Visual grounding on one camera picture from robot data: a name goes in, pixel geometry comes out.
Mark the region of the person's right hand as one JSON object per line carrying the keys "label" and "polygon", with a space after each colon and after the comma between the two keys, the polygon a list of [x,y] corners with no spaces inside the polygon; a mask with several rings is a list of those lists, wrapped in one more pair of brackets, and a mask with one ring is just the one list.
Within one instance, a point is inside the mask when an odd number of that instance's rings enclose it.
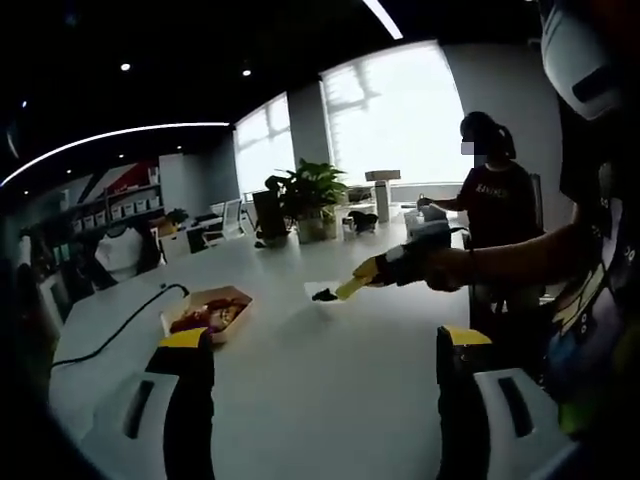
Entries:
{"label": "person's right hand", "polygon": [[475,258],[469,250],[446,248],[426,256],[423,268],[426,284],[435,291],[454,292],[475,281]]}

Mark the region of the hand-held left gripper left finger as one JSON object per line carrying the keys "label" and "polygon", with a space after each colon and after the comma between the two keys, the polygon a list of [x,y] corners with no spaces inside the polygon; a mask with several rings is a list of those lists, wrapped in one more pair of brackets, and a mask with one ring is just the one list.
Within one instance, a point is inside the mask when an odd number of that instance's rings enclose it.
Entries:
{"label": "hand-held left gripper left finger", "polygon": [[107,479],[213,479],[214,375],[206,328],[164,338],[97,404],[83,453]]}

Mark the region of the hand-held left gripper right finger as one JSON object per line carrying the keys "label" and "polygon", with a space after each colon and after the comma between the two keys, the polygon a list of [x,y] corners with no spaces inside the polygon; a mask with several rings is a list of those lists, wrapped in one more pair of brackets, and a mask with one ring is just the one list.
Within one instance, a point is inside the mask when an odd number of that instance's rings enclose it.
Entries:
{"label": "hand-held left gripper right finger", "polygon": [[441,326],[436,340],[440,479],[552,479],[570,457],[558,407],[484,334]]}

